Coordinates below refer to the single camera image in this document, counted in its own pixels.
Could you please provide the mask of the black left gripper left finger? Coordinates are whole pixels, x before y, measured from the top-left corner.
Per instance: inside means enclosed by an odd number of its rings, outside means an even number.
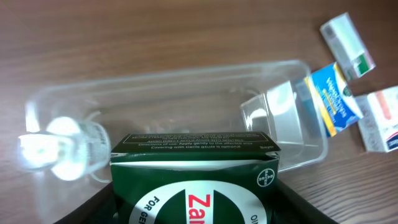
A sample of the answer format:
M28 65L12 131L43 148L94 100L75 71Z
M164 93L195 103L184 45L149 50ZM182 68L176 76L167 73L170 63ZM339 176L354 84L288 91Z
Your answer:
M55 222L55 224L115 223L117 223L117 211L112 182L74 211Z

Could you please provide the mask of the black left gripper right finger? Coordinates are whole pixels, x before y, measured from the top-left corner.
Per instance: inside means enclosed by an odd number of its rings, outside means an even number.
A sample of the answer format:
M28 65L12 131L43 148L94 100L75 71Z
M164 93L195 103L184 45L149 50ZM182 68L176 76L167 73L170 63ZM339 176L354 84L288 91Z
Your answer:
M338 224L278 180L272 195L272 223L275 224Z

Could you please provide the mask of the green Zam-Buk ointment box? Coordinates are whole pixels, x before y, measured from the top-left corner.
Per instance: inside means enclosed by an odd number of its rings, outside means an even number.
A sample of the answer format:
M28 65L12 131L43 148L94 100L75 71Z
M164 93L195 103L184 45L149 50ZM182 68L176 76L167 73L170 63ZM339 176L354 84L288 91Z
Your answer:
M262 132L128 134L111 151L121 223L269 223L279 146Z

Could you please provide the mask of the blue VapoDrops lozenge box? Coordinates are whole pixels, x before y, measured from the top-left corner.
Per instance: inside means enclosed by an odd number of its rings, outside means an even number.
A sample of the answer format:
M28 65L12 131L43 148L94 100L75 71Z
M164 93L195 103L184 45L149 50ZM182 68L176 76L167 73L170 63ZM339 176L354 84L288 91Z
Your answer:
M332 63L304 79L320 110L326 135L330 138L363 118L338 64Z

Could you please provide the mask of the clear plastic container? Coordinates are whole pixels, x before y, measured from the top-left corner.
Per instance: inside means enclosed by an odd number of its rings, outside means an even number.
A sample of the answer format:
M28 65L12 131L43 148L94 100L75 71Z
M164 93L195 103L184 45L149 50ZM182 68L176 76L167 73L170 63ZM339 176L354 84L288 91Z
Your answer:
M281 149L280 171L323 160L310 68L282 60L147 73L50 86L25 105L21 166L73 181L104 169L127 134L262 131Z

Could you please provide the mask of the white Hansaplast plaster box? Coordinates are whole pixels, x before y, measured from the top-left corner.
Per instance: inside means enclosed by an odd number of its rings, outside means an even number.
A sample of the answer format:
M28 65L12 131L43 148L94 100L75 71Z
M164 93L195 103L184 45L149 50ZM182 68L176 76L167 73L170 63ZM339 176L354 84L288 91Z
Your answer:
M397 149L397 87L356 97L363 118L359 130L368 152Z

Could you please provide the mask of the white green medicine box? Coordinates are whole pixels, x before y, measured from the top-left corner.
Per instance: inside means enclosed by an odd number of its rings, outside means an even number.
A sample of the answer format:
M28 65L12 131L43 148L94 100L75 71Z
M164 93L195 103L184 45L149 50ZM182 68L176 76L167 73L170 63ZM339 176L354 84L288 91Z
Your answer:
M347 80L359 79L376 68L347 12L324 23L320 32Z

